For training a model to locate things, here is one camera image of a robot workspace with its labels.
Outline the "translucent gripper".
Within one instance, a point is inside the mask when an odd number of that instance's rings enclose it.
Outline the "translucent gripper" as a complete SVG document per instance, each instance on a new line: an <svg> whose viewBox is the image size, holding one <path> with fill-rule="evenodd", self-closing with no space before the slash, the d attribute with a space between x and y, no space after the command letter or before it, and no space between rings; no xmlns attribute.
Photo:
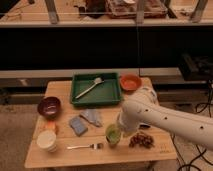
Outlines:
<svg viewBox="0 0 213 171"><path fill-rule="evenodd" d="M133 134L131 123L122 114L117 116L116 125L124 137L128 137Z"/></svg>

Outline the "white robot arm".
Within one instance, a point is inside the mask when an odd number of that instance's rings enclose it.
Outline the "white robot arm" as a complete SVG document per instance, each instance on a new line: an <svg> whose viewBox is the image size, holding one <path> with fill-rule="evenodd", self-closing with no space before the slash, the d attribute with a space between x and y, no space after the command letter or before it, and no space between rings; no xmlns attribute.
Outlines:
<svg viewBox="0 0 213 171"><path fill-rule="evenodd" d="M181 136L213 151L213 118L162 107L150 87L141 87L121 106L117 124L124 133L135 132L146 123Z"/></svg>

